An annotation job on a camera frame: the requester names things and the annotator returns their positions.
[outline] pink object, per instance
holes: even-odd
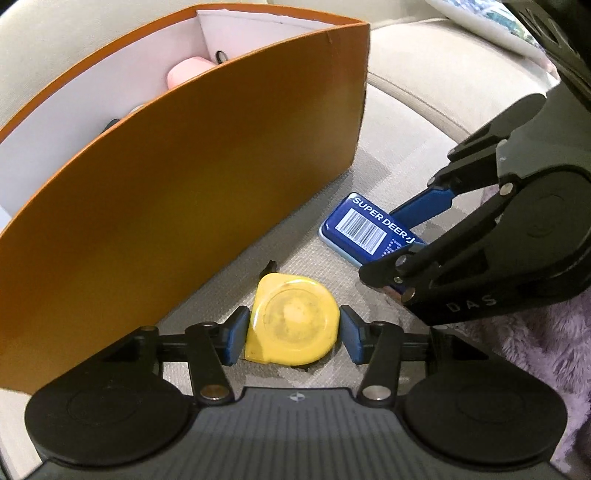
[[[215,66],[216,64],[202,57],[192,57],[183,60],[168,73],[166,77],[168,89],[170,90]]]

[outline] barcode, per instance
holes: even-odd
[[[380,227],[352,208],[335,228],[370,255],[375,253],[386,236]]]

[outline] purple fuzzy fabric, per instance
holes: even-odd
[[[483,201],[496,191],[485,190]],[[458,329],[562,396],[569,422],[552,463],[567,470],[565,456],[573,448],[591,463],[591,288],[563,303],[475,320]]]

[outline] metal screw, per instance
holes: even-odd
[[[199,325],[203,326],[207,333],[212,336],[216,336],[220,328],[219,324],[216,322],[201,322]]]
[[[400,257],[398,257],[396,259],[395,265],[397,267],[402,267],[402,265],[406,262],[407,259],[408,259],[408,255],[401,255]]]
[[[505,183],[501,189],[499,190],[499,193],[501,194],[502,197],[506,197],[507,195],[509,195],[511,192],[513,191],[513,184],[511,182],[509,183]]]
[[[402,303],[406,303],[414,297],[416,292],[417,290],[414,287],[407,288],[402,294],[402,297],[400,297],[400,300],[402,300]]]
[[[217,401],[226,398],[230,391],[223,385],[205,385],[199,393],[207,400]]]
[[[387,324],[388,322],[383,320],[374,320],[369,324],[369,331],[372,333],[372,335],[379,336],[382,333],[382,327]]]
[[[370,400],[386,400],[392,395],[392,392],[388,387],[384,387],[383,385],[370,385],[365,387],[362,391],[363,396]]]

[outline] orange box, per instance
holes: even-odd
[[[230,60],[165,91],[169,45]],[[368,50],[369,25],[350,18],[195,5],[100,49],[24,107],[0,131],[16,172],[0,198],[14,216],[0,236],[0,387],[32,394],[158,322],[343,173]],[[129,112],[138,92],[156,95],[96,131],[110,120],[97,112]],[[35,178],[19,184],[19,171]]]

